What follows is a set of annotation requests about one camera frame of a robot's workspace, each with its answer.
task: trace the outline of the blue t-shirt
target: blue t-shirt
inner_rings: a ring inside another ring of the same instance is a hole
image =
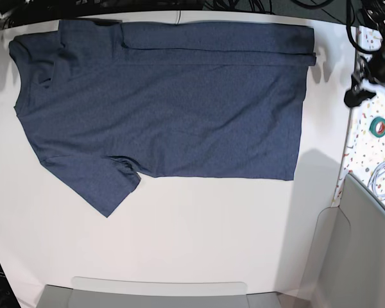
[[[105,216],[158,176],[292,180],[313,29],[60,21],[15,37],[40,163]]]

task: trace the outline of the black cable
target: black cable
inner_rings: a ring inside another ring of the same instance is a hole
[[[301,6],[302,8],[306,8],[307,10],[319,10],[320,8],[324,8],[327,5],[330,5],[332,2],[334,2],[334,0],[325,0],[322,3],[315,5],[305,4],[303,2],[299,2],[298,0],[291,0],[291,2],[298,6]]]
[[[255,7],[252,0],[248,0],[248,2],[250,3],[250,6],[251,6],[251,12],[255,12]]]
[[[359,20],[359,15],[361,15],[361,17],[363,18],[362,11],[363,11],[362,8],[360,8],[360,9],[357,11],[357,12],[358,12],[358,14],[357,14],[357,20],[358,20],[358,22],[359,22],[359,24],[360,24],[361,26],[365,26],[365,21],[362,22],[362,21]]]
[[[340,22],[341,24],[343,24],[344,22],[339,20],[338,18],[336,18],[335,16],[333,16],[332,14],[330,14],[328,11],[324,10],[323,8],[321,9],[325,14],[327,14],[329,17],[335,19],[336,21]]]
[[[222,0],[213,0],[212,3],[215,10],[218,10],[219,8],[223,8],[224,10],[229,11],[228,6]]]
[[[3,24],[3,30],[6,28],[6,24],[7,24],[7,28],[10,28],[8,25],[10,24],[10,17],[7,17],[7,19],[4,21],[4,24]]]
[[[355,22],[355,8],[352,5],[352,2],[351,2],[351,9],[352,9],[352,15],[353,15],[351,24],[354,24],[354,22]]]
[[[255,2],[255,5],[258,6],[259,12],[260,13],[265,13],[265,7],[261,0],[253,0]]]
[[[354,37],[352,36],[352,31],[351,31],[351,26],[352,26],[352,22],[351,22],[351,0],[346,0],[346,1],[347,1],[346,2],[346,30],[347,30],[346,34],[348,35],[349,42],[360,53],[364,53],[366,55],[373,55],[373,54],[375,54],[376,52],[378,52],[379,49],[378,50],[366,50],[366,49],[363,49],[360,45],[358,45],[355,42]]]
[[[1,304],[7,299],[7,295],[1,295],[0,296],[0,308],[2,307]]]
[[[209,4],[208,2],[204,2],[204,7],[206,7],[206,8],[208,8],[209,10],[211,10],[211,11],[214,11],[214,8],[212,7],[212,5],[211,4]]]

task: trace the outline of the gray panel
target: gray panel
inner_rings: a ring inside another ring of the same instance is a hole
[[[311,308],[310,301],[287,294],[279,294],[278,300],[281,308]]]
[[[300,290],[297,294],[298,298],[310,300],[312,297],[316,282],[320,276],[322,264],[327,254],[338,212],[341,212],[339,208],[331,207],[323,210],[318,216],[314,238],[312,240],[311,249],[309,250],[304,275],[302,276]],[[282,297],[283,295],[280,295],[278,298],[280,299],[281,305],[284,307],[281,300]]]
[[[295,171],[296,180],[291,205],[286,218],[275,287],[272,291],[281,293],[292,291],[292,295],[303,296],[297,294],[298,289],[303,287],[300,283],[308,282],[314,275],[318,276],[310,269],[307,269],[308,272],[305,274],[304,271],[307,263],[312,262],[308,257],[316,232],[317,218],[322,210],[332,203],[334,191],[328,187],[335,185],[334,179],[338,178],[338,173],[339,164],[320,151],[311,150],[300,155]]]
[[[71,283],[75,290],[142,296],[232,296],[246,295],[247,290],[244,282],[171,284],[74,277]]]
[[[385,308],[385,208],[348,175],[316,306]]]
[[[246,295],[174,297],[74,290],[69,308],[249,308]]]
[[[72,291],[66,287],[45,286],[37,308],[67,308]]]
[[[276,293],[260,293],[247,295],[250,308],[281,308]]]

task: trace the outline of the confetti-patterned surface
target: confetti-patterned surface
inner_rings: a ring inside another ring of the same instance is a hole
[[[359,44],[365,49],[378,49],[381,45],[381,35],[377,31],[360,27]],[[369,131],[375,117],[385,119],[385,96],[382,94],[365,101],[351,112],[342,167],[332,206],[339,205],[344,178],[349,172],[353,172],[365,185],[368,185],[375,168],[385,162],[385,136],[376,138]],[[379,196],[385,194],[385,172],[383,171],[385,169],[382,168],[375,185],[371,185],[375,187],[375,194]],[[385,196],[379,199],[385,204]]]

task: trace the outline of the white cable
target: white cable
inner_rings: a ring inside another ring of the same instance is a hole
[[[375,170],[373,171],[373,174],[370,178],[370,181],[368,182],[369,189],[373,192],[378,199],[384,203],[385,201],[385,193],[384,194],[378,194],[377,192],[377,180],[380,176],[382,176],[385,173],[385,162],[380,163]]]
[[[383,95],[385,95],[385,87],[384,86],[372,84],[367,79],[364,79],[361,82],[361,89],[364,89],[364,90],[367,90],[370,92],[374,92],[374,93],[382,93]]]

